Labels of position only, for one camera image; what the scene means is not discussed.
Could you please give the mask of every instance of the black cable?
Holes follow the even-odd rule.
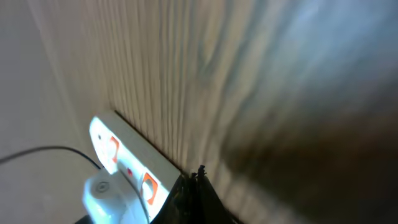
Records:
[[[19,157],[26,156],[28,154],[32,154],[35,152],[48,151],[48,150],[66,150],[66,151],[77,153],[77,154],[81,155],[83,158],[85,158],[86,160],[88,160],[90,163],[92,163],[97,169],[101,169],[101,167],[97,163],[95,163],[90,157],[88,157],[86,154],[80,152],[77,149],[74,149],[74,148],[68,147],[68,146],[39,146],[39,147],[34,147],[32,149],[26,149],[24,151],[17,152],[15,154],[11,154],[9,156],[1,158],[0,166],[5,164],[6,162],[13,160],[13,159],[17,159]]]

